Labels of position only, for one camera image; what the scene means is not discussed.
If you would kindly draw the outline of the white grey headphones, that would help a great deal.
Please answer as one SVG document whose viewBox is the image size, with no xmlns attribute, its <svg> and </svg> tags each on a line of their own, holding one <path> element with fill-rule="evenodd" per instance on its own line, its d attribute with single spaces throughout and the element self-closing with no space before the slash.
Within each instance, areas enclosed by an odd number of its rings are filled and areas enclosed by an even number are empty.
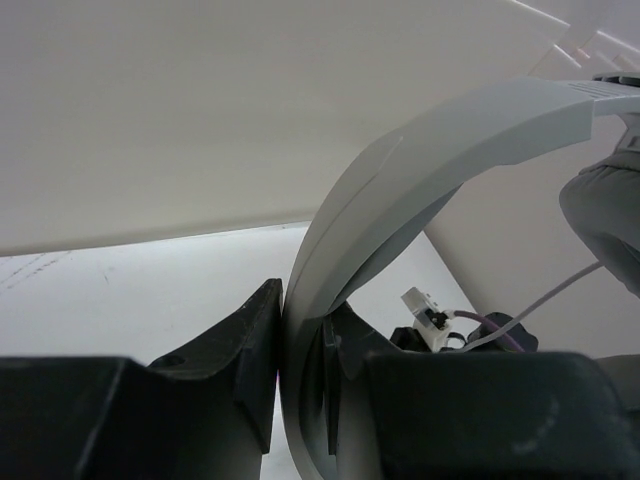
<svg viewBox="0 0 640 480">
<path fill-rule="evenodd" d="M 300 403 L 318 321 L 394 261 L 465 182 L 587 141 L 598 116 L 635 114 L 639 76 L 590 80 L 518 77 L 446 100 L 367 146 L 314 216 L 284 303 L 282 412 L 304 479 L 333 479 L 334 464 L 305 438 Z"/>
</svg>

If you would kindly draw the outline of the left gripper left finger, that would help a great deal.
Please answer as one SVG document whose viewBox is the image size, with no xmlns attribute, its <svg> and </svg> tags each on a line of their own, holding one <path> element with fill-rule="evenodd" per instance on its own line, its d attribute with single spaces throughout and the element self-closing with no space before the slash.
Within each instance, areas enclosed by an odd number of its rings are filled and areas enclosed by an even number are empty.
<svg viewBox="0 0 640 480">
<path fill-rule="evenodd" d="M 5 479 L 256 479 L 269 451 L 283 285 L 141 365 L 5 357 Z"/>
</svg>

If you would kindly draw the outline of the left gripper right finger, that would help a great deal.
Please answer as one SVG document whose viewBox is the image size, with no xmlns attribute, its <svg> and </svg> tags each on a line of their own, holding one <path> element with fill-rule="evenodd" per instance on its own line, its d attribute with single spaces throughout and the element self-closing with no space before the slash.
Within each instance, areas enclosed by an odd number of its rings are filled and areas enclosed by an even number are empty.
<svg viewBox="0 0 640 480">
<path fill-rule="evenodd" d="M 635 479 L 611 381 L 573 353 L 417 353 L 350 307 L 322 322 L 341 479 Z"/>
</svg>

